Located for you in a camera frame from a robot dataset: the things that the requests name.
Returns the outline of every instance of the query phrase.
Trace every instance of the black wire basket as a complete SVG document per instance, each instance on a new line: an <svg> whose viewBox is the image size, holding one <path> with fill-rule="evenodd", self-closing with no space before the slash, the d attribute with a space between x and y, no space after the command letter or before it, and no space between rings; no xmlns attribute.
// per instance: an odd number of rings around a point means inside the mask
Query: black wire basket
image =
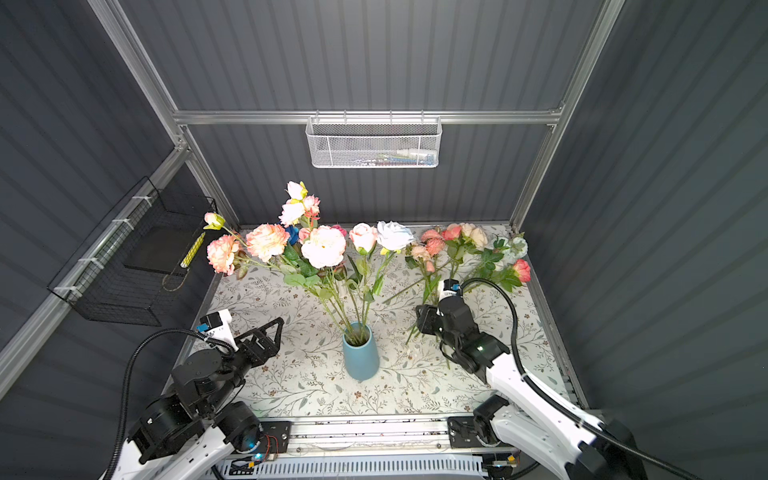
<svg viewBox="0 0 768 480"><path fill-rule="evenodd" d="M98 250L78 263L71 285L48 289L85 319L97 322L160 326L194 264L204 262L205 246L220 236L203 230L206 212L216 212L212 198L152 190Z"/></svg>

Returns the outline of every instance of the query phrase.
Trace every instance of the black cable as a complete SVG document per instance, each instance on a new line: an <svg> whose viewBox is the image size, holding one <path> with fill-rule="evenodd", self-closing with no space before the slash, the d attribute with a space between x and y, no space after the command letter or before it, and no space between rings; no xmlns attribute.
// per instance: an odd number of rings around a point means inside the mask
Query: black cable
<svg viewBox="0 0 768 480"><path fill-rule="evenodd" d="M512 300L509 298L509 295L499 286L496 285L496 283L492 282L491 280L487 280L485 278L471 278L469 280L466 280L464 283L462 283L462 291L464 288L467 287L467 285L470 285L472 283L485 283L486 285L492 286L495 288L503 297L504 300L507 301L507 305L509 305L509 309L512 311L512 333L511 333L511 350L512 350L512 356L515 359L515 365L518 367L518 371L523 375L525 373L525 368L523 367L523 362L520 360L520 352L518 351L518 313L515 310L515 305L512 303ZM635 447L632 447L630 445L627 445L623 442L619 442L614 437L608 435L607 433L603 432L601 429L595 427L594 425L590 423L584 422L584 420L573 413L571 410L566 409L564 406L562 406L560 403L558 403L555 399L550 397L547 393L544 392L541 388L539 388L538 385L533 381L533 379L529 375L523 376L523 381L525 381L526 384L528 384L529 387L531 387L531 390L536 392L537 395L543 398L546 403L548 403L552 408L557 410L558 412L562 413L566 417L568 417L570 420L572 420L577 427L583 428L588 430L591 434L595 435L596 437L599 437L603 439L604 441L610 443L611 445L624 450L627 453L630 453L648 463L651 463L653 465L656 465L659 468L663 468L664 470L668 471L669 473L675 474L678 477L685 478L686 480L702 480L702 478L697 477L696 475L686 472L682 468L676 467L675 465L672 465L671 463L665 462L664 460L660 458L656 458L650 454L647 454L646 452L643 452L642 450L636 449Z"/></svg>
<svg viewBox="0 0 768 480"><path fill-rule="evenodd" d="M123 375L123 392L122 397L120 398L120 416L118 417L118 434L114 440L114 449L112 450L112 456L109 459L109 465L107 466L107 471L104 473L103 480L111 480L112 475L114 474L114 470L118 467L120 453L123 449L123 442L125 441L125 422L128 416L128 393L131 387L131 373L133 372L136 358L139 356L139 352L141 352L141 350L147 346L149 342L159 336L166 335L167 333L181 333L182 335L193 336L212 345L222 346L227 349L227 354L222 353L219 349L217 349L217 351L225 356L232 356L235 353L235 349L232 348L229 343L224 342L223 340L209 338L200 332L187 329L170 328L158 330L157 332L149 335L146 339L144 339L143 342L139 343L139 346L137 346L136 350L134 350L134 354L131 355L131 358L128 360L128 365L125 367L125 374Z"/></svg>
<svg viewBox="0 0 768 480"><path fill-rule="evenodd" d="M211 465L210 470L214 473L216 480L225 480L224 475L221 475L221 472L219 472L219 469L215 465Z"/></svg>
<svg viewBox="0 0 768 480"><path fill-rule="evenodd" d="M539 465L540 465L539 462L533 462L529 466L520 470L519 472L515 472L512 475L510 475L509 478L507 478L507 480L517 480L518 478L521 478L533 472L536 469L536 467L538 467Z"/></svg>

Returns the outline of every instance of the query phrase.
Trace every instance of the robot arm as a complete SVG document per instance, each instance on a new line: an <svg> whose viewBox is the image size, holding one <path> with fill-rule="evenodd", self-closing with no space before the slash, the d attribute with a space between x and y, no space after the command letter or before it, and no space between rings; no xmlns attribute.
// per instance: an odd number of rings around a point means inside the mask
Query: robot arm
<svg viewBox="0 0 768 480"><path fill-rule="evenodd" d="M222 405L250 369L279 352L283 319L238 337L232 335L231 319L228 310L200 319L197 331L231 345L234 354L202 349L174 368L169 393L152 402L128 430L114 478L196 479L235 451L264 460L260 451L266 435L259 419L243 402ZM266 332L273 326L270 338ZM108 472L105 480L113 476Z"/></svg>

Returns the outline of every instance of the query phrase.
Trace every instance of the peach rose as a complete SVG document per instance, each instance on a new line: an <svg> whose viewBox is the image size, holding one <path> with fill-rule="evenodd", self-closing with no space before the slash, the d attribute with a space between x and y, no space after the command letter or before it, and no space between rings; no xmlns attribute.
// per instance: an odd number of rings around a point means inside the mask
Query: peach rose
<svg viewBox="0 0 768 480"><path fill-rule="evenodd" d="M441 237L430 238L427 240L427 251L433 257L442 252L445 248L445 241Z"/></svg>
<svg viewBox="0 0 768 480"><path fill-rule="evenodd" d="M310 229L304 227L303 229L299 230L299 243L304 245L304 240L310 237Z"/></svg>
<svg viewBox="0 0 768 480"><path fill-rule="evenodd" d="M515 269L515 273L518 274L518 278L521 282L526 283L531 281L531 266L528 265L528 262L521 258L515 262L515 265L512 265L512 268Z"/></svg>
<svg viewBox="0 0 768 480"><path fill-rule="evenodd" d="M443 230L442 237L446 240L456 240L462 234L462 226L458 223L451 223L448 228Z"/></svg>
<svg viewBox="0 0 768 480"><path fill-rule="evenodd" d="M355 250L363 255L373 250L378 238L379 234L376 231L376 228L371 227L367 223L358 223L355 225L355 228L349 232L349 239L355 246Z"/></svg>
<svg viewBox="0 0 768 480"><path fill-rule="evenodd" d="M346 240L335 228L321 225L310 232L310 237L304 240L301 246L301 254L310 261L315 268L336 266L344 261Z"/></svg>
<svg viewBox="0 0 768 480"><path fill-rule="evenodd" d="M214 272L232 275L235 271L235 253L238 250L240 244L233 235L222 235L208 244L208 263L213 266Z"/></svg>
<svg viewBox="0 0 768 480"><path fill-rule="evenodd" d="M286 249L290 233L280 225L265 223L245 236L248 253L259 257L262 262L269 262L275 255Z"/></svg>
<svg viewBox="0 0 768 480"><path fill-rule="evenodd" d="M320 199L309 195L304 198L304 200L301 200L301 203L304 205L304 214L307 216L307 218L317 217L320 215Z"/></svg>

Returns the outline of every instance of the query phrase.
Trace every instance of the blue flower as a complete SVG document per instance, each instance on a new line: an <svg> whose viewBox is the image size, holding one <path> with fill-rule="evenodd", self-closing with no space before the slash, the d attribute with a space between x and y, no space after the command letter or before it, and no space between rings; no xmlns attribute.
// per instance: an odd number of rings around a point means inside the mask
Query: blue flower
<svg viewBox="0 0 768 480"><path fill-rule="evenodd" d="M289 225L286 228L286 232L290 234L290 238L288 239L288 243L291 245L294 245L296 242L299 241L299 229L295 225Z"/></svg>

